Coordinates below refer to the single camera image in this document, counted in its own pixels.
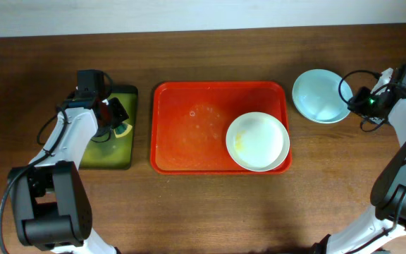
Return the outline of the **yellow green sponge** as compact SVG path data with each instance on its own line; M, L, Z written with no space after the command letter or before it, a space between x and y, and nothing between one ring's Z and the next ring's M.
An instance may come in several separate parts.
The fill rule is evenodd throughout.
M132 129L133 129L132 125L126 122L122 122L119 126L114 128L113 132L116 138L122 138L127 134L129 134L129 132L131 132Z

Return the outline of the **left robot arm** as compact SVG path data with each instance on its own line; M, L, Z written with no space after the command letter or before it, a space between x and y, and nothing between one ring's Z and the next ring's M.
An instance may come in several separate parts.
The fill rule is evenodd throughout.
M42 150L8 174L3 200L11 201L18 240L53 253L118 253L93 229L78 169L99 128L118 126L128 114L116 98L70 99L56 111L56 125Z

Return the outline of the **light blue plate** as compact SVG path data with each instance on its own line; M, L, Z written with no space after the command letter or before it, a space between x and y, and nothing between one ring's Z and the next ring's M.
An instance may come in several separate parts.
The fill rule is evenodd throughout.
M341 77L324 69L313 69L301 74L292 89L296 109L305 118L316 123L337 123L350 110L339 95Z

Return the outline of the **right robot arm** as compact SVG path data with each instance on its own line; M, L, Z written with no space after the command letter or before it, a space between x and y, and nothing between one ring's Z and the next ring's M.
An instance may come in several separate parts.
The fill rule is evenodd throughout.
M394 90L400 98L387 120L400 149L376 179L366 212L344 230L315 243L310 253L374 253L387 242L406 236L406 89Z

